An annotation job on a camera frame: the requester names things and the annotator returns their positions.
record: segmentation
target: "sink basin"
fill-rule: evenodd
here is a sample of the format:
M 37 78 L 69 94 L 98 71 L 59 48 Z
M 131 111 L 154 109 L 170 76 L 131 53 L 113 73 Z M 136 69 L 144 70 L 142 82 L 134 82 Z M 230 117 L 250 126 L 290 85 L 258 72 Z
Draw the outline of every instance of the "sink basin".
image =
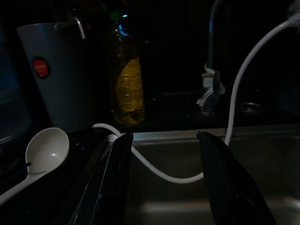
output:
M 206 130 L 224 137 L 224 129 Z M 236 128 L 230 148 L 255 179 L 279 225 L 300 224 L 300 125 Z M 202 171 L 196 131 L 137 133 L 133 144 L 174 177 Z M 204 180 L 173 184 L 132 156 L 126 225 L 213 225 Z

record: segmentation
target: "white cable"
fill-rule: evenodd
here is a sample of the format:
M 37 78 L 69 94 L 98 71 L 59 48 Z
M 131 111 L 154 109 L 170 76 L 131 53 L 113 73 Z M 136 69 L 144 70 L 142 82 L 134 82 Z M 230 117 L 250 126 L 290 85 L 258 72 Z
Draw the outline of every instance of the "white cable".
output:
M 246 57 L 245 61 L 243 62 L 242 66 L 240 67 L 240 70 L 235 78 L 232 94 L 231 94 L 231 100 L 230 100 L 230 111 L 229 111 L 229 120 L 228 120 L 228 127 L 225 137 L 225 144 L 229 145 L 231 136 L 233 133 L 233 122 L 234 122 L 234 111 L 235 111 L 235 103 L 236 103 L 236 97 L 238 94 L 238 89 L 240 85 L 240 81 L 244 75 L 244 72 L 246 71 L 248 65 L 250 64 L 251 60 L 254 58 L 254 56 L 257 54 L 257 52 L 262 48 L 264 44 L 266 44 L 272 37 L 274 37 L 276 34 L 284 30 L 285 28 L 290 27 L 293 25 L 291 20 L 285 21 L 282 24 L 275 27 L 273 30 L 271 30 L 269 33 L 267 33 L 251 50 L 249 55 Z
M 105 124 L 105 123 L 97 123 L 93 126 L 93 128 L 105 128 L 113 132 L 117 137 L 120 137 L 122 134 L 120 131 L 118 131 L 116 128 L 114 128 L 111 125 Z M 172 183 L 176 184 L 188 184 L 188 183 L 193 183 L 197 180 L 201 180 L 203 178 L 203 173 L 198 174 L 194 177 L 190 178 L 175 178 L 171 177 L 160 170 L 158 170 L 154 165 L 152 165 L 148 160 L 145 159 L 144 156 L 142 156 L 141 153 L 138 152 L 138 150 L 135 149 L 135 147 L 131 147 L 131 152 L 148 168 L 150 169 L 153 173 L 155 173 L 157 176 L 160 178 L 167 180 Z
M 256 45 L 255 47 L 251 50 L 249 55 L 246 57 L 245 61 L 243 62 L 236 78 L 234 81 L 233 89 L 232 89 L 232 94 L 231 94 L 231 100 L 230 100 L 230 111 L 229 111 L 229 121 L 228 121 L 228 128 L 227 128 L 227 133 L 225 137 L 225 143 L 229 145 L 232 132 L 233 132 L 233 122 L 234 122 L 234 111 L 235 111 L 235 103 L 236 103 L 236 97 L 240 85 L 240 81 L 244 75 L 244 72 L 246 71 L 249 63 L 251 60 L 254 58 L 254 56 L 257 54 L 257 52 L 261 49 L 263 45 L 265 45 L 272 37 L 274 37 L 276 34 L 284 30 L 285 28 L 290 27 L 291 25 L 296 25 L 300 22 L 300 14 L 296 14 L 292 16 L 288 21 L 283 22 L 282 24 L 278 25 L 275 27 L 273 30 L 271 30 L 266 36 L 264 36 Z M 116 128 L 114 128 L 111 125 L 105 124 L 105 123 L 97 123 L 93 126 L 93 128 L 105 128 L 113 132 L 117 137 L 120 137 L 122 134 L 120 131 L 118 131 Z M 157 176 L 160 178 L 167 180 L 172 183 L 177 183 L 177 184 L 188 184 L 195 182 L 197 180 L 201 180 L 203 178 L 203 173 L 200 173 L 194 177 L 190 178 L 175 178 L 171 177 L 160 170 L 158 170 L 156 167 L 154 167 L 148 160 L 145 159 L 145 157 L 140 154 L 135 147 L 131 147 L 131 152 L 148 168 L 150 169 L 153 173 L 155 173 Z

